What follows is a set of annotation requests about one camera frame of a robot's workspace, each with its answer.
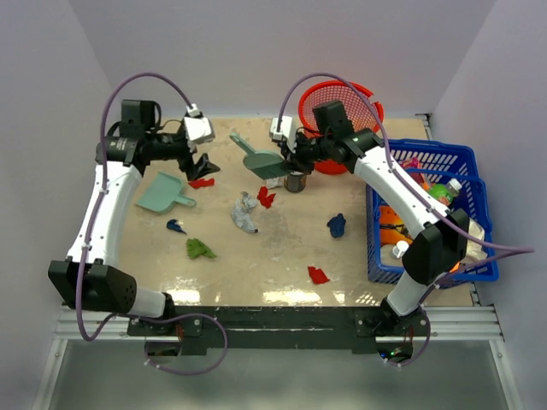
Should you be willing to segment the teal dustpan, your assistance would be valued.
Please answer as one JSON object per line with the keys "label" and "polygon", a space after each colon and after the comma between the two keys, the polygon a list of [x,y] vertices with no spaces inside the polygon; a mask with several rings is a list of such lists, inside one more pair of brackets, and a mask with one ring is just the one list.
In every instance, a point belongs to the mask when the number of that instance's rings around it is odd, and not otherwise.
{"label": "teal dustpan", "polygon": [[197,201],[184,195],[185,183],[171,174],[159,172],[142,196],[136,201],[140,208],[157,214],[167,214],[176,205],[194,208]]}

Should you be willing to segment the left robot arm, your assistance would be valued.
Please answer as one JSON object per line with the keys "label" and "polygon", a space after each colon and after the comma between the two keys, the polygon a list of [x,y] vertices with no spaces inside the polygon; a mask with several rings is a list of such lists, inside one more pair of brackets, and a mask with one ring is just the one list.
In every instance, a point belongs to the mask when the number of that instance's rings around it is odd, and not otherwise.
{"label": "left robot arm", "polygon": [[140,287],[118,267],[118,250],[132,197],[153,161],[175,160],[188,180],[218,172],[207,155],[194,159],[199,144],[214,140],[210,120],[194,104],[179,128],[164,132],[161,108],[150,100],[121,104],[121,119],[97,146],[95,181],[85,217],[64,260],[52,261],[48,277],[72,309],[147,317],[158,335],[171,333],[177,314],[168,296]]}

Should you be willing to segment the teal hand brush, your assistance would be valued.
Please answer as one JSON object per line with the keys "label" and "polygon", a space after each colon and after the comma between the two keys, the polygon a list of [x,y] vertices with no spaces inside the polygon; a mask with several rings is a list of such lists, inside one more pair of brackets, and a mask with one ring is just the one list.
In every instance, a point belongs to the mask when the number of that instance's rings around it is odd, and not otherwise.
{"label": "teal hand brush", "polygon": [[254,149],[238,133],[231,133],[229,138],[245,153],[243,158],[245,168],[258,178],[264,180],[282,178],[290,173],[281,155],[269,150]]}

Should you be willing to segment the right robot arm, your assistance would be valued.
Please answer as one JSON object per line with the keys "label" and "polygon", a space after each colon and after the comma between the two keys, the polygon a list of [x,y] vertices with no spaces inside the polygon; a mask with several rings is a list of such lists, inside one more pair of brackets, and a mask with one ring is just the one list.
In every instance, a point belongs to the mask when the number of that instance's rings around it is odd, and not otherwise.
{"label": "right robot arm", "polygon": [[368,128],[355,130],[340,101],[323,103],[314,114],[318,137],[306,138],[286,117],[278,119],[271,137],[288,166],[310,173],[316,162],[333,160],[366,182],[403,220],[413,241],[403,254],[403,274],[380,315],[386,333],[401,335],[429,286],[463,259],[469,217],[422,189],[393,159],[386,139]]}

